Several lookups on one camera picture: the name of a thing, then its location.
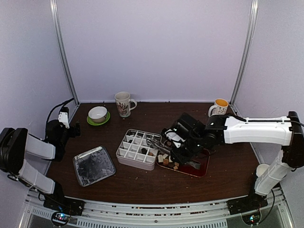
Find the green plate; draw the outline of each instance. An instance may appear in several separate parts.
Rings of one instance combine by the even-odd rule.
[[[100,125],[103,125],[103,124],[105,124],[106,122],[108,122],[109,119],[110,119],[110,117],[111,117],[110,113],[107,112],[107,113],[106,113],[106,119],[105,119],[105,121],[103,121],[103,122],[101,122],[101,123],[95,123],[95,122],[93,122],[93,120],[92,120],[89,116],[86,118],[86,120],[87,120],[87,122],[88,122],[89,125],[92,125],[92,126],[100,126]]]

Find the white mug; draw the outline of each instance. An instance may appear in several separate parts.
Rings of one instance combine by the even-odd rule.
[[[224,115],[226,114],[226,111],[228,109],[228,101],[224,100],[224,99],[216,99],[214,102],[214,105],[210,107],[209,111],[208,111],[208,116],[212,116],[212,115]]]
[[[131,99],[131,94],[128,92],[119,92],[115,94],[115,100],[119,115],[126,118],[131,115],[131,110],[136,108],[137,102]],[[134,102],[135,106],[131,108],[131,102]]]

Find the bowl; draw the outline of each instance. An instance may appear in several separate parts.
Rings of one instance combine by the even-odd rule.
[[[105,121],[107,112],[108,110],[105,107],[97,106],[89,111],[89,117],[93,122],[101,123]]]

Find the table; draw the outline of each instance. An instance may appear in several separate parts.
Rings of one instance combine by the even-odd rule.
[[[104,105],[111,113],[108,123],[90,126],[88,111]],[[206,123],[211,103],[138,103],[128,118],[118,115],[116,104],[81,104],[72,124],[81,124],[81,136],[69,139],[62,162],[52,162],[48,177],[58,181],[66,196],[113,203],[173,204],[203,202],[247,195],[258,165],[249,143],[216,146],[210,157],[207,175],[195,178],[155,166],[153,171],[122,165],[116,150],[128,129],[160,133],[170,127],[183,112]],[[108,150],[116,174],[88,187],[78,184],[72,159],[103,145]]]

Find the silver tray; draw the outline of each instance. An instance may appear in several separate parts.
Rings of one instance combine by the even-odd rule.
[[[116,173],[116,168],[103,146],[75,156],[73,164],[78,183],[82,187],[94,184]]]

